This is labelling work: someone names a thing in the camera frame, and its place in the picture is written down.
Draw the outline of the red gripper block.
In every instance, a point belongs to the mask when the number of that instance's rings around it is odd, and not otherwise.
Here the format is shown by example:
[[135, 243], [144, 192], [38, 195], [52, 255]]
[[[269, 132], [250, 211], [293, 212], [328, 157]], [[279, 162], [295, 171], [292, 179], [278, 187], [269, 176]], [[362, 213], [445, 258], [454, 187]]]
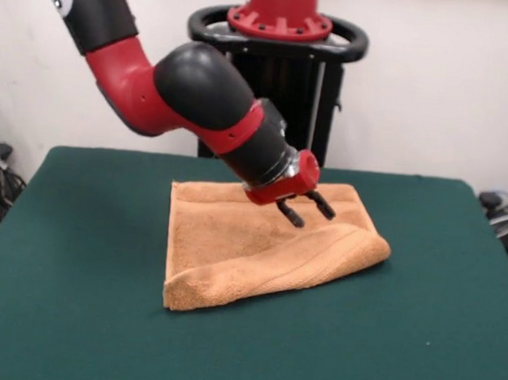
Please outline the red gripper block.
[[277, 202], [277, 208], [282, 215], [297, 228], [305, 226], [304, 220], [290, 208], [284, 199], [302, 196], [308, 192], [308, 198], [315, 203], [326, 219], [334, 219], [336, 212], [315, 190], [319, 180], [320, 166], [317, 158], [310, 150], [297, 151], [290, 159], [287, 168], [273, 181], [258, 186], [243, 184], [246, 196], [254, 204], [272, 204]]

